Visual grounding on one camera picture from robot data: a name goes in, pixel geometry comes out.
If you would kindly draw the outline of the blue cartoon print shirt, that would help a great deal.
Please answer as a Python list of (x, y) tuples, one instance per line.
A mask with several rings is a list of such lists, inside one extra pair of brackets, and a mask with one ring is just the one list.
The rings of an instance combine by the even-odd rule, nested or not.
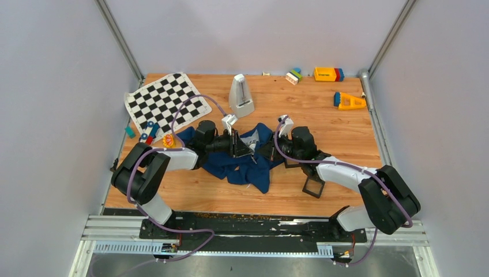
[[(195, 128), (188, 127), (176, 134), (186, 145), (195, 135)], [(255, 150), (270, 141), (273, 132), (263, 123), (258, 123), (252, 130), (240, 135), (244, 141), (258, 139)], [(208, 160), (202, 168), (219, 179), (227, 179), (234, 185), (254, 185), (261, 193), (265, 194), (270, 187), (271, 169), (283, 164), (283, 159), (270, 161), (255, 151), (254, 155), (232, 158), (225, 152), (210, 153)]]

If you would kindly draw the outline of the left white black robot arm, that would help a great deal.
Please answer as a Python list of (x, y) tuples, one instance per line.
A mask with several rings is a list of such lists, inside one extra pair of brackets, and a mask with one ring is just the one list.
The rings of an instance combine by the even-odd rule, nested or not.
[(239, 136), (237, 130), (219, 134), (215, 123), (202, 121), (186, 140), (182, 148), (155, 148), (137, 143), (127, 157), (113, 169), (111, 185), (155, 221), (154, 230), (162, 238), (176, 233), (176, 222), (170, 219), (173, 210), (158, 193), (168, 171), (201, 168), (211, 153), (224, 153), (231, 158), (253, 154), (250, 143)]

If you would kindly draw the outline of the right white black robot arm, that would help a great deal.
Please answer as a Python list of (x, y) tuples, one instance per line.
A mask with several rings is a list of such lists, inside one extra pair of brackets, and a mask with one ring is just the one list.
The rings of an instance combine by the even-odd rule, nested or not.
[(333, 182), (361, 195), (362, 205), (346, 206), (333, 214), (329, 232), (337, 241), (365, 228), (391, 235), (400, 227), (411, 227), (413, 216), (421, 210), (419, 200), (393, 166), (376, 169), (343, 162), (319, 150), (305, 126), (294, 128), (291, 137), (273, 134), (257, 151), (271, 161), (296, 162), (309, 180)]

